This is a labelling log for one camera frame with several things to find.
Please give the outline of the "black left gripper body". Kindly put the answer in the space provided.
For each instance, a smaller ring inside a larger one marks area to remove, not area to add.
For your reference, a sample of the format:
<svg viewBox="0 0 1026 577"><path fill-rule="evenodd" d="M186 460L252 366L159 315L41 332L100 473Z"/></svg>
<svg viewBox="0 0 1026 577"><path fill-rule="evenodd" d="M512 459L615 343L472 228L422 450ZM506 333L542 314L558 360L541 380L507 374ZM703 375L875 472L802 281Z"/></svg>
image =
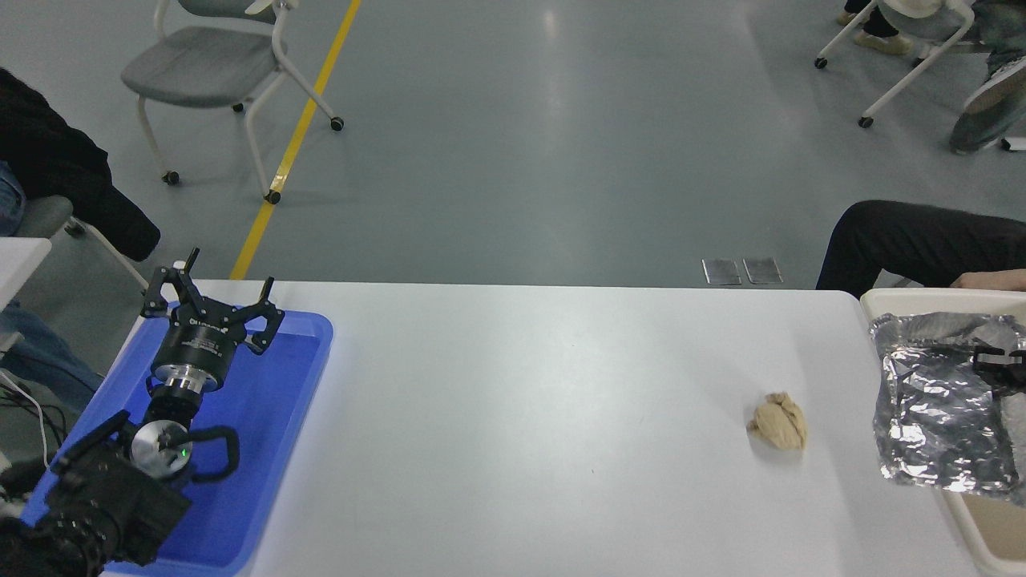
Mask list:
<svg viewBox="0 0 1026 577"><path fill-rule="evenodd" d="M151 363L151 375L168 382L174 373L200 370L205 384L223 384L237 347L247 336L245 322L219 324L186 312L173 312L169 329Z"/></svg>

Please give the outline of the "person's hand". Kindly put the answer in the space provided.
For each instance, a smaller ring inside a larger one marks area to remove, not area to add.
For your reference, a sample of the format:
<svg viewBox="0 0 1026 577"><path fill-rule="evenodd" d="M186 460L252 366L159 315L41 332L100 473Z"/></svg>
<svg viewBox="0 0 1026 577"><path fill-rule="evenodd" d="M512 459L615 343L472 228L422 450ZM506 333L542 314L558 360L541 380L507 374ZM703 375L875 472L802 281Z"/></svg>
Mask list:
<svg viewBox="0 0 1026 577"><path fill-rule="evenodd" d="M950 288L1025 292L1025 278L1026 270L1024 268L993 272L965 272L950 284Z"/></svg>

